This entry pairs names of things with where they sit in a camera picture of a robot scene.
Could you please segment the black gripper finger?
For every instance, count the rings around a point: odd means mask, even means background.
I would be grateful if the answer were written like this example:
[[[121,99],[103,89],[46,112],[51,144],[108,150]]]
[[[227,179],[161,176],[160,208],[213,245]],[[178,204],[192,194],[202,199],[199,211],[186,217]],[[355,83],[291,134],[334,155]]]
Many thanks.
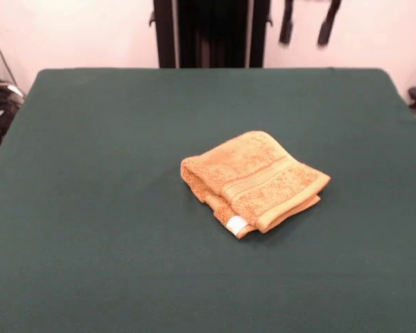
[[[331,0],[329,9],[325,20],[323,21],[319,36],[318,36],[318,46],[327,46],[331,37],[331,32],[333,28],[333,23],[336,18],[337,12],[340,9],[341,0]]]
[[[279,34],[280,44],[290,44],[291,34],[293,30],[293,0],[284,1],[284,12],[281,22],[281,30]]]

